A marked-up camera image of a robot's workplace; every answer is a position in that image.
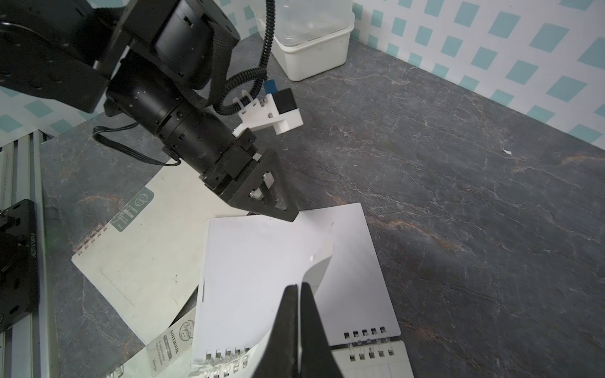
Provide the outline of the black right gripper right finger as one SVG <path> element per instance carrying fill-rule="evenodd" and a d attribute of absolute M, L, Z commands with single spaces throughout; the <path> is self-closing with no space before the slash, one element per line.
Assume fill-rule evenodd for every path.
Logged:
<path fill-rule="evenodd" d="M 308 283 L 302 283 L 300 295 L 300 377 L 342 377 L 329 346 L 321 317 Z"/>

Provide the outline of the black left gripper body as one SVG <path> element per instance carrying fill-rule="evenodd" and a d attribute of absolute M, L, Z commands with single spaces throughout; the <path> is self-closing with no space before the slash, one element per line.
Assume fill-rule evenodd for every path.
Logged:
<path fill-rule="evenodd" d="M 245 193 L 260 185 L 255 137 L 237 139 L 213 113 L 197 109 L 159 68 L 140 56 L 121 61 L 107 88 L 107 99 L 118 110 L 158 137 L 165 152 L 201 175 L 216 194 Z"/>

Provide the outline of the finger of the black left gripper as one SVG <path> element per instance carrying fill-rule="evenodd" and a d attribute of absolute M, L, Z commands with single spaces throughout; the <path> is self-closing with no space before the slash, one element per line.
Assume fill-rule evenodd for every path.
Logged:
<path fill-rule="evenodd" d="M 268 150 L 227 204 L 249 213 L 293 222 L 299 215 L 291 186 L 275 151 Z"/>

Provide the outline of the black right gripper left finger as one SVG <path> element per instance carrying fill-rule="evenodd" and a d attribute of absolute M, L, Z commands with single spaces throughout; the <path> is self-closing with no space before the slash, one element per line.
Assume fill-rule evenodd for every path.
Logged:
<path fill-rule="evenodd" d="M 299 354 L 299 288 L 287 286 L 282 295 L 266 349 L 253 378 L 297 377 Z"/>

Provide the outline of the white spiral notebook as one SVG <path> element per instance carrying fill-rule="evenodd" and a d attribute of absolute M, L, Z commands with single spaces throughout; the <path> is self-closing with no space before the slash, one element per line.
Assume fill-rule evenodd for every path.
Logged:
<path fill-rule="evenodd" d="M 362 206 L 209 224 L 193 377 L 413 374 Z"/>

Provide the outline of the large cream spiral notebook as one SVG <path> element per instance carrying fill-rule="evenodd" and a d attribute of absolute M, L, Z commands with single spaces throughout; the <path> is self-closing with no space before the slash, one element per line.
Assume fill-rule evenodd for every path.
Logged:
<path fill-rule="evenodd" d="M 77 247 L 72 263 L 148 344 L 198 287 L 209 221 L 244 214 L 191 167 L 164 167 Z"/>

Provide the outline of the small green spiral notebook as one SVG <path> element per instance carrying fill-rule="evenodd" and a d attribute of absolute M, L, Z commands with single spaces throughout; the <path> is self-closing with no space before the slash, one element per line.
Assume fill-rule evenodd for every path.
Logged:
<path fill-rule="evenodd" d="M 188 377 L 195 328 L 194 307 L 107 377 Z"/>

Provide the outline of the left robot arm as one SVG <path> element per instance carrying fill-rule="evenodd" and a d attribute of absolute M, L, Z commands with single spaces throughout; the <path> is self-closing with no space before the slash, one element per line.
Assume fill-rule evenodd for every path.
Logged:
<path fill-rule="evenodd" d="M 266 17 L 258 65 L 230 76 L 239 33 L 213 1 L 4 1 L 1 84 L 86 113 L 99 104 L 110 117 L 123 113 L 229 206 L 293 221 L 299 210 L 277 153 L 255 147 L 255 129 L 298 110 L 285 89 L 251 115 L 267 88 L 274 2 Z"/>

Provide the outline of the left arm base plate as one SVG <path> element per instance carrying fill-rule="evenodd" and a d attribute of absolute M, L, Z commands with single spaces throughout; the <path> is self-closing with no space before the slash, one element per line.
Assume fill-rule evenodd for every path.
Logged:
<path fill-rule="evenodd" d="M 24 199 L 1 212 L 1 331 L 38 308 L 36 204 Z"/>

